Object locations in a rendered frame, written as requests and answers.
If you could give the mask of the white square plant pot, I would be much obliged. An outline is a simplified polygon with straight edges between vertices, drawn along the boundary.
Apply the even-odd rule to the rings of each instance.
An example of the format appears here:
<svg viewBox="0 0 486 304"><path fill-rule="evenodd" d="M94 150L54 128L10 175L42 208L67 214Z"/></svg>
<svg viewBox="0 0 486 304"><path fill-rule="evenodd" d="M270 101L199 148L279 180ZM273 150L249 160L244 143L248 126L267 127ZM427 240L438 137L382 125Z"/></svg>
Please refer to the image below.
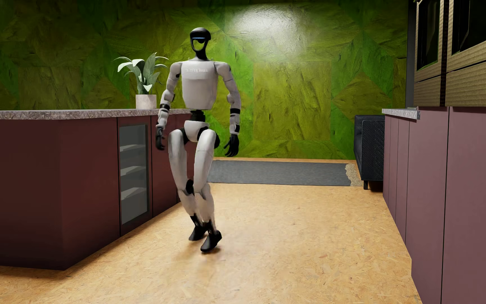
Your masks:
<svg viewBox="0 0 486 304"><path fill-rule="evenodd" d="M136 109L156 109L157 95L136 94Z"/></svg>

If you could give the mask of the green leafy plant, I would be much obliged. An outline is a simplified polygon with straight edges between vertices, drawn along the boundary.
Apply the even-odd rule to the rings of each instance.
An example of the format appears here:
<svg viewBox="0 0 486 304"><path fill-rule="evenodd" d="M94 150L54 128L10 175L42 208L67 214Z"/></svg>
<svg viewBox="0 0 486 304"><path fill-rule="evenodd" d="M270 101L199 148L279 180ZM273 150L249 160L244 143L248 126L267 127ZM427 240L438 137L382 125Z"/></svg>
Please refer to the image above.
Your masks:
<svg viewBox="0 0 486 304"><path fill-rule="evenodd" d="M130 73L133 73L135 75L137 80L137 93L139 95L148 95L151 88L157 83L162 85L162 83L158 79L160 72L156 72L156 69L159 67L164 67L168 69L168 67L164 64L157 64L156 62L158 59L168 60L168 58L157 56L157 53L154 52L146 60L118 57L114 59L114 61L118 59L123 59L124 62L118 65L117 72L120 72L123 67L127 67L129 71L126 72L124 76L127 76Z"/></svg>

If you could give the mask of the right robot leg white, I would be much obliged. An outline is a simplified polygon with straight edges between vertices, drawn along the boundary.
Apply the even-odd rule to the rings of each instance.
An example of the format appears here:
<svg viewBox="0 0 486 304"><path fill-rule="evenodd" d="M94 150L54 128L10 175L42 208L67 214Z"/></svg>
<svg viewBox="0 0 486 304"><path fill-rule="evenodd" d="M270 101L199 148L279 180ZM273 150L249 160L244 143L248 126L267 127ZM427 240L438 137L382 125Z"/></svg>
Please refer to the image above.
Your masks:
<svg viewBox="0 0 486 304"><path fill-rule="evenodd" d="M178 189L179 199L194 223L194 229L189 240L198 241L206 233L206 228L197 215L197 204L193 193L193 181L187 176L187 155L185 143L188 142L185 129L175 129L168 136L168 157L172 176Z"/></svg>

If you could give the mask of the robot leg white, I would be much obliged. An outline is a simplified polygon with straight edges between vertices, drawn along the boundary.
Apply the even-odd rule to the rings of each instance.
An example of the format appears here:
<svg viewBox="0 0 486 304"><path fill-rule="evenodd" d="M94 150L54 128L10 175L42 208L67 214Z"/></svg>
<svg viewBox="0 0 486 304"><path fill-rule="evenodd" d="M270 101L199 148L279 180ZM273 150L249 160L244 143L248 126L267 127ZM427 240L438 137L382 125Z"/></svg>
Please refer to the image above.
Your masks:
<svg viewBox="0 0 486 304"><path fill-rule="evenodd" d="M193 181L187 176L187 155L185 143L188 142L185 129L175 129L168 136L168 157L172 176L178 189L179 199L194 223L194 229L189 240L198 241L206 233L206 228L197 215L197 204L193 193Z"/></svg>
<svg viewBox="0 0 486 304"><path fill-rule="evenodd" d="M201 246L202 252L212 251L222 239L221 233L215 226L214 200L211 194L211 187L207 183L208 173L213 161L214 144L217 135L211 129L205 129L200 133L197 150L194 159L194 195L197 200L197 215L208 230L208 236Z"/></svg>

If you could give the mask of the left robot leg white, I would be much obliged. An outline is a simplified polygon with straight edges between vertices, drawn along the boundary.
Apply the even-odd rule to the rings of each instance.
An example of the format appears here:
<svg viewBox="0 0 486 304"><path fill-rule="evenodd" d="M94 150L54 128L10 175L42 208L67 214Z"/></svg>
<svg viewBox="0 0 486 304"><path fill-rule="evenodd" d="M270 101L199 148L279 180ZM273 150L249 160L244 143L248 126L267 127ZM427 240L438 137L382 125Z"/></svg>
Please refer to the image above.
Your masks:
<svg viewBox="0 0 486 304"><path fill-rule="evenodd" d="M201 246L202 252L212 251L222 239L221 233L215 226L214 200L211 194L211 187L207 183L208 173L213 161L214 144L217 135L211 129L205 129L200 133L197 150L194 159L194 195L197 200L197 215L208 230L208 236Z"/></svg>

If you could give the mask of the glass door wine cooler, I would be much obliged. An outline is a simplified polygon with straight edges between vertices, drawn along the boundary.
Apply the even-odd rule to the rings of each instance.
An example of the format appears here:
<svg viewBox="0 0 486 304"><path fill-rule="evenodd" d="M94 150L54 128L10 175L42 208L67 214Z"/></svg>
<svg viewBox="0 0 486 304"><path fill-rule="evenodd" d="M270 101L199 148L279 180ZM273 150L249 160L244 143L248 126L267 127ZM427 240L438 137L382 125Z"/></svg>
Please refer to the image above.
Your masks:
<svg viewBox="0 0 486 304"><path fill-rule="evenodd" d="M147 125L119 131L120 220L127 225L149 211Z"/></svg>

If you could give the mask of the grey floor rug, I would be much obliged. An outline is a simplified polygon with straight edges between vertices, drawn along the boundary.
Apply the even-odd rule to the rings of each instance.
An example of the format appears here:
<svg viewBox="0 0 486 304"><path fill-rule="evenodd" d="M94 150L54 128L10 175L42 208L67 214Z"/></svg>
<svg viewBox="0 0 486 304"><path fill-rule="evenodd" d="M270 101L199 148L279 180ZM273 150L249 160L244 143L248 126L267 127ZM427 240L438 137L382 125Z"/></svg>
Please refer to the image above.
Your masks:
<svg viewBox="0 0 486 304"><path fill-rule="evenodd" d="M214 160L211 183L362 186L351 163Z"/></svg>

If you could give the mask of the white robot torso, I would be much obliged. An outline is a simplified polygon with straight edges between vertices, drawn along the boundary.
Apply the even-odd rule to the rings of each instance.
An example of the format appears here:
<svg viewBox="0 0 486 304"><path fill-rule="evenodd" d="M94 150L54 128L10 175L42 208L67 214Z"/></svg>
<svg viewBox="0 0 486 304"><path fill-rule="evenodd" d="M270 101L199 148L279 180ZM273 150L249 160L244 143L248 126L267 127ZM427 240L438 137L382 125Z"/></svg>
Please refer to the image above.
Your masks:
<svg viewBox="0 0 486 304"><path fill-rule="evenodd" d="M204 111L211 110L217 98L220 62L187 60L180 64L182 97L192 113L185 122L185 133L190 141L197 142L199 130L208 126Z"/></svg>

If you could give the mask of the robot head with black visor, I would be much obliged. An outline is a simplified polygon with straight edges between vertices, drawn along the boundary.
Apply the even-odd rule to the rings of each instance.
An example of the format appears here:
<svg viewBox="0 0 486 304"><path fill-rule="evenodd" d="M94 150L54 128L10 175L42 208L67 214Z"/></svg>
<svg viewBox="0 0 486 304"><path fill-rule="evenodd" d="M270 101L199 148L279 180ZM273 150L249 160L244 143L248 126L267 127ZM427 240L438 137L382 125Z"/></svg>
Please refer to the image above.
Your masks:
<svg viewBox="0 0 486 304"><path fill-rule="evenodd" d="M196 60L199 59L201 61L209 61L206 55L206 47L207 47L207 43L211 40L210 32L203 27L195 28L190 33L190 40L191 40L192 50L195 52L194 59ZM194 42L197 42L199 46L201 46L201 48L197 49L194 45Z"/></svg>

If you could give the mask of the dark red kitchen island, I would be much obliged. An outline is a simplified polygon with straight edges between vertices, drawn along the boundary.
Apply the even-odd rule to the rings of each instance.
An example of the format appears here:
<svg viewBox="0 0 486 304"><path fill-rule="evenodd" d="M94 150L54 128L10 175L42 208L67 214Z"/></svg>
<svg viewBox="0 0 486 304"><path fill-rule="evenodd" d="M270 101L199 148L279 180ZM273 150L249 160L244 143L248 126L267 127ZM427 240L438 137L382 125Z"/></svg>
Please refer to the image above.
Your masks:
<svg viewBox="0 0 486 304"><path fill-rule="evenodd" d="M157 109L0 111L0 265L64 270L179 202ZM120 220L119 131L147 125L147 213Z"/></svg>

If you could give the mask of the mauve base cabinet row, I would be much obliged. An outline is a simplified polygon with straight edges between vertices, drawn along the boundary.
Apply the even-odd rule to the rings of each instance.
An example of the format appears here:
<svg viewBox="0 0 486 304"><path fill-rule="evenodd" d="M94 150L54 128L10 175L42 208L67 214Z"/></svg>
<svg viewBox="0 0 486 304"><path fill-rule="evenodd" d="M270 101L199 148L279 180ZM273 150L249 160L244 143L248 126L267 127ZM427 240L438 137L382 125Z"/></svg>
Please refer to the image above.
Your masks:
<svg viewBox="0 0 486 304"><path fill-rule="evenodd" d="M383 197L423 304L486 304L486 107L383 109Z"/></svg>

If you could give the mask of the tan tall cabinet with ovens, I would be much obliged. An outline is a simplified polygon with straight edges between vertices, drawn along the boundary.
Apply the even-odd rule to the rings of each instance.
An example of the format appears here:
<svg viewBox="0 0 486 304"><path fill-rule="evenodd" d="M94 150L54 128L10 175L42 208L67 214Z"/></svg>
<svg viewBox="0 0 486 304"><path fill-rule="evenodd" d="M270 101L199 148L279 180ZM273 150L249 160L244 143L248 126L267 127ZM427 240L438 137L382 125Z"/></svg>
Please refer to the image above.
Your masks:
<svg viewBox="0 0 486 304"><path fill-rule="evenodd" d="M416 107L486 107L486 0L414 0Z"/></svg>

